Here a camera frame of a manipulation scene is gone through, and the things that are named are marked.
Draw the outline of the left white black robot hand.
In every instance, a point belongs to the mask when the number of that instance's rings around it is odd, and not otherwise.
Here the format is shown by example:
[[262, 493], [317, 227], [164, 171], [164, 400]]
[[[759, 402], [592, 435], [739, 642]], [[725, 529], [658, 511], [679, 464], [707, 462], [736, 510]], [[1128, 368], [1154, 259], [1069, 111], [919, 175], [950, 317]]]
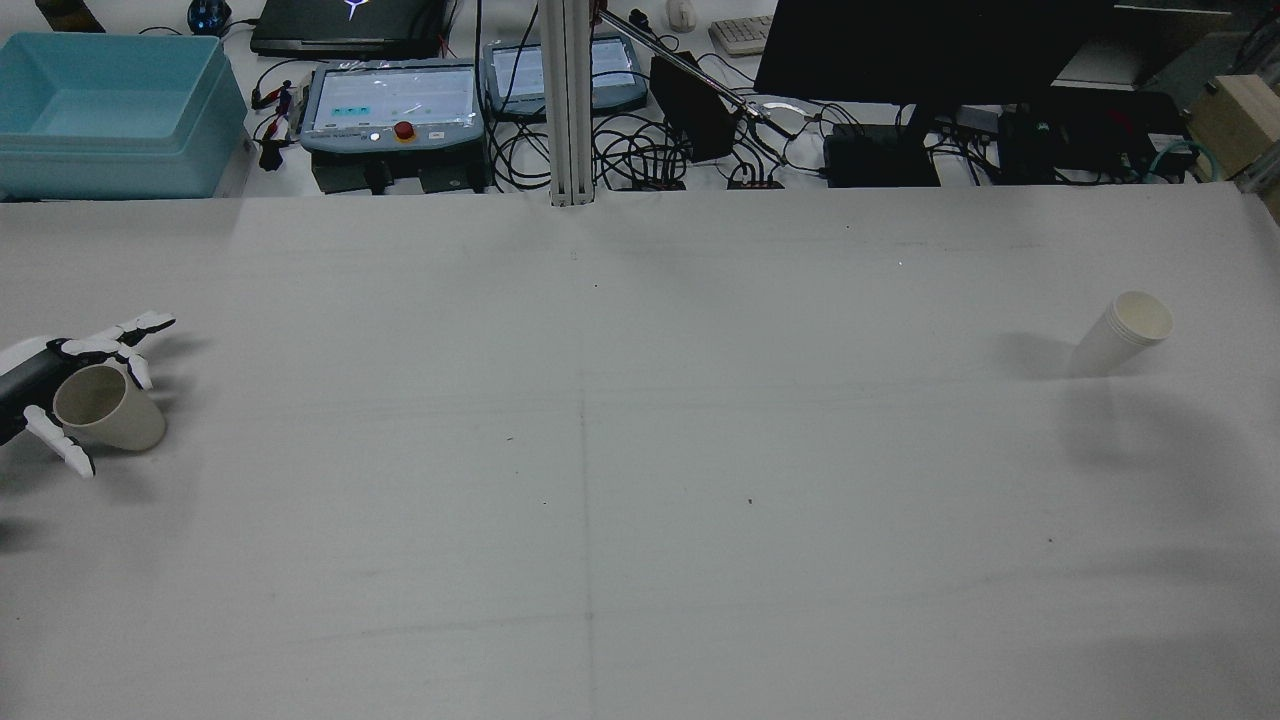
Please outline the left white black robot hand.
[[143, 313], [82, 338], [36, 336], [4, 348], [3, 443], [33, 436], [84, 478], [96, 466], [82, 439], [131, 452], [152, 448], [166, 421], [148, 395], [148, 361], [136, 346], [175, 322], [168, 313]]

